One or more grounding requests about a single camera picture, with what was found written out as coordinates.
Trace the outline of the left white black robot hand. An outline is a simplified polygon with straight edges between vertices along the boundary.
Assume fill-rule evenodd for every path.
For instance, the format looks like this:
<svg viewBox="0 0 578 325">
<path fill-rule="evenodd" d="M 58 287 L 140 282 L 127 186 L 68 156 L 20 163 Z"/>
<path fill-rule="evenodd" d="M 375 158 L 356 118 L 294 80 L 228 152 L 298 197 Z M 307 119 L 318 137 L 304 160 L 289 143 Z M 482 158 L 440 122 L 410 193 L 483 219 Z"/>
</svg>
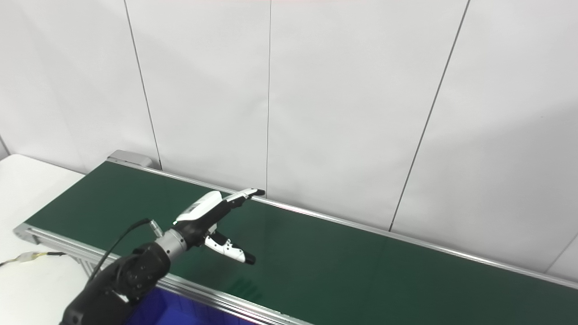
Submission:
<svg viewBox="0 0 578 325">
<path fill-rule="evenodd" d="M 223 197 L 219 190 L 213 190 L 186 208 L 173 222 L 172 230 L 180 234 L 188 250 L 206 246 L 240 263 L 254 265 L 256 257 L 219 233 L 217 224 L 231 210 L 242 206 L 252 197 L 265 193 L 262 189 L 249 188 Z"/>
</svg>

